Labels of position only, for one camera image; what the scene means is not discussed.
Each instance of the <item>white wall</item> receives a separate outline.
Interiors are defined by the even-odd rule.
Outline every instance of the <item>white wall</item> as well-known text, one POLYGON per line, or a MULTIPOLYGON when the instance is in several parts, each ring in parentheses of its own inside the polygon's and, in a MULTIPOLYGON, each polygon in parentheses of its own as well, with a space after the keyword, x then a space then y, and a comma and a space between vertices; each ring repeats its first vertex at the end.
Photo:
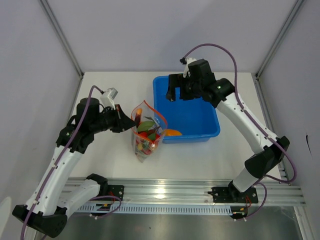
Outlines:
MULTIPOLYGON (((223 45, 256 72, 296 0, 49 0, 86 71, 181 71, 198 44, 223 45)), ((232 72, 220 49, 193 55, 232 72)))
POLYGON ((320 1, 307 0, 261 83, 278 133, 290 139, 288 151, 298 169, 295 183, 301 185, 309 216, 317 227, 320 223, 319 69, 320 1))
MULTIPOLYGON (((13 207, 47 168, 79 79, 37 0, 0 2, 0 56, 0 202, 13 207)), ((21 227, 10 217, 2 239, 21 227)))

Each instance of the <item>blue plastic bin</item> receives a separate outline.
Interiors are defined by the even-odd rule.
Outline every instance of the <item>blue plastic bin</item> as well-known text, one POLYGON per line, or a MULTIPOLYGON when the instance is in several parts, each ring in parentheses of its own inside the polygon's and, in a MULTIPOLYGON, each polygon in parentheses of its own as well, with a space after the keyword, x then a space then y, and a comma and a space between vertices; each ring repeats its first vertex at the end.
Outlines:
POLYGON ((165 144, 199 143, 219 135, 220 125, 214 107, 197 98, 179 99, 180 89, 175 90, 175 101, 166 99, 169 76, 158 76, 153 80, 154 108, 168 122, 168 129, 178 130, 182 136, 165 136, 165 144))

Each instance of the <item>plastic bag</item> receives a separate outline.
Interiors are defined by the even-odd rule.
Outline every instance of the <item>plastic bag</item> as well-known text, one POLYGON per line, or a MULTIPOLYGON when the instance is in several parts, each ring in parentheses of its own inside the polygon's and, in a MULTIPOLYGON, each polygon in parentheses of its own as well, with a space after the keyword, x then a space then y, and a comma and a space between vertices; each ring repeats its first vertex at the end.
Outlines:
POLYGON ((131 144, 136 157, 143 163, 162 143, 168 123, 145 100, 133 109, 131 119, 137 124, 131 128, 131 144))

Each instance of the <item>robotic arm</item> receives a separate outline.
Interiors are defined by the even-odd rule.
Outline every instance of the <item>robotic arm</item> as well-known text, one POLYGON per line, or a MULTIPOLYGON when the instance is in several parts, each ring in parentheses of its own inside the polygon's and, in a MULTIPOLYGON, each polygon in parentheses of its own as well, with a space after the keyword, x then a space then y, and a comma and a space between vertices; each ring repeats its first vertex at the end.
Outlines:
POLYGON ((25 205, 15 206, 12 214, 16 218, 24 222, 31 211, 27 225, 55 238, 64 229, 68 218, 79 207, 93 197, 108 195, 108 180, 97 174, 91 174, 79 188, 65 197, 60 197, 71 171, 86 152, 89 144, 93 142, 95 134, 106 130, 121 133, 136 125, 124 114, 120 105, 114 104, 113 100, 117 93, 117 90, 110 88, 102 94, 100 99, 104 109, 101 112, 99 100, 91 98, 82 122, 81 118, 88 99, 84 98, 80 101, 76 106, 76 115, 73 115, 66 127, 60 131, 53 157, 37 189, 25 205), (56 159, 79 124, 79 130, 73 141, 55 165, 56 159), (39 191, 41 196, 36 200, 39 191))
POLYGON ((277 143, 285 150, 288 149, 290 142, 285 136, 279 138, 264 126, 239 96, 245 110, 268 133, 268 137, 262 135, 258 127, 239 106, 234 85, 226 78, 216 80, 208 61, 187 58, 185 64, 183 74, 169 75, 166 98, 170 101, 176 100, 175 88, 180 88, 180 99, 182 100, 202 98, 230 119, 248 141, 254 155, 245 161, 245 168, 229 183, 225 195, 227 197, 215 198, 213 196, 213 201, 216 203, 242 203, 241 199, 247 194, 247 191, 253 190, 252 185, 262 179, 284 157, 281 150, 268 138, 276 139, 277 143))

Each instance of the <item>gray floor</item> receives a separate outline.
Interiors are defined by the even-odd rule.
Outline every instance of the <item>gray floor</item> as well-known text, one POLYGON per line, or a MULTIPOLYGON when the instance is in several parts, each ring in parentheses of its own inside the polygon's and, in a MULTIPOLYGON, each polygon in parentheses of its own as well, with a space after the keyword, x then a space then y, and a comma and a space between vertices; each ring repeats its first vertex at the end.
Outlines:
POLYGON ((302 236, 292 207, 264 207, 247 222, 203 215, 72 217, 55 240, 302 240, 302 236))

